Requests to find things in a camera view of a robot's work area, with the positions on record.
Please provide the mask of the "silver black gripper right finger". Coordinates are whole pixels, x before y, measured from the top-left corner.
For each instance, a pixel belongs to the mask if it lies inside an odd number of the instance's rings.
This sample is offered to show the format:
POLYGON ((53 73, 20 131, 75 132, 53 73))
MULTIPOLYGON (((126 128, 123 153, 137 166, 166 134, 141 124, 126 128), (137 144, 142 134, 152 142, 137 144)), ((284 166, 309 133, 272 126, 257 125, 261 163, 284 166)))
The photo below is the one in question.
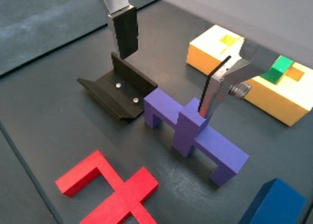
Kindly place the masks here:
POLYGON ((200 115, 209 118, 228 95, 242 100, 250 90, 246 80, 265 74, 276 61, 275 51, 245 39, 208 75, 198 105, 200 115))

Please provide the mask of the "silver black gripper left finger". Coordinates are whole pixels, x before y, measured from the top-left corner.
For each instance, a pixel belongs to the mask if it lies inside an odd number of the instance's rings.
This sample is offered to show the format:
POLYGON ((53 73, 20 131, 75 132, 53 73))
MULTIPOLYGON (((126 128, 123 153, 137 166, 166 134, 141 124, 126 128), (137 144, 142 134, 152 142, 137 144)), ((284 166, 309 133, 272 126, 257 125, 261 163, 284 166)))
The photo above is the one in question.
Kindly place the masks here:
POLYGON ((107 23, 114 35, 119 57, 129 58, 138 51, 137 8, 129 0, 99 0, 107 11, 107 23))

